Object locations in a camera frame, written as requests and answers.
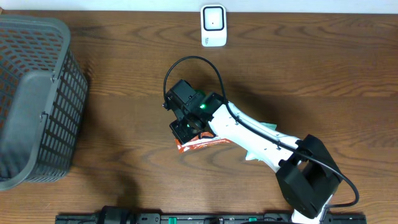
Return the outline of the green lid jar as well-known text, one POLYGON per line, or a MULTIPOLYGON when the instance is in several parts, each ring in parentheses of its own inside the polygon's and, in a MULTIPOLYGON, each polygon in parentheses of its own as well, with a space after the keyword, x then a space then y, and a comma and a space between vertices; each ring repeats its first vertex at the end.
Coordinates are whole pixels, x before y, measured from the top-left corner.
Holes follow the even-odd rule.
POLYGON ((198 93, 201 96, 206 96, 205 92, 203 90, 195 90, 196 93, 198 93))

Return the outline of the red Top chocolate bar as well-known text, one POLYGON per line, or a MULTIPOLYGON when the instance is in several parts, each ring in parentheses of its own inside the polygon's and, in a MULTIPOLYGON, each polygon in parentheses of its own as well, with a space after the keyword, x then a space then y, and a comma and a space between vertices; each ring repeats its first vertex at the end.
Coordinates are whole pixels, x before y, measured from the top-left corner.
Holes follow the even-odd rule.
POLYGON ((200 135, 197 135, 185 144, 182 144, 178 139, 175 139, 175 143, 177 145, 179 153, 184 153, 187 151, 201 149, 208 146, 214 146, 217 144, 231 143, 231 141, 225 138, 221 138, 217 135, 213 135, 209 132, 204 132, 200 135))

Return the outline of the mint green wipes pack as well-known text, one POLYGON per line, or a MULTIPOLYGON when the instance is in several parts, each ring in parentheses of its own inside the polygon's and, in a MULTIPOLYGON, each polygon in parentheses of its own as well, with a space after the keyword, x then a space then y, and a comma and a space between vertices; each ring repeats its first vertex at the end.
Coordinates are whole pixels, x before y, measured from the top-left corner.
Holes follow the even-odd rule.
MULTIPOLYGON (((262 123, 263 126, 272 129, 272 130, 276 130, 277 125, 276 124, 271 124, 271 123, 262 123)), ((252 160, 257 160, 257 161, 261 161, 261 159, 259 159, 255 154, 253 154, 252 152, 247 152, 245 160, 247 161, 252 161, 252 160)))

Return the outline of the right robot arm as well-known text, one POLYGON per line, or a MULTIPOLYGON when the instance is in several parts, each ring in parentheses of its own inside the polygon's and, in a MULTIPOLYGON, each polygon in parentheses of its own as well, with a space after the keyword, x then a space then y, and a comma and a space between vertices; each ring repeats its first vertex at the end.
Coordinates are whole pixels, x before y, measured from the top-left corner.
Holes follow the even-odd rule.
POLYGON ((294 223, 321 223, 326 206, 342 178, 325 145, 312 135, 304 139, 268 128, 217 93, 194 90, 185 80, 164 94, 164 107, 177 117, 170 128, 181 144, 205 131, 247 150, 248 159, 268 165, 294 212, 294 223))

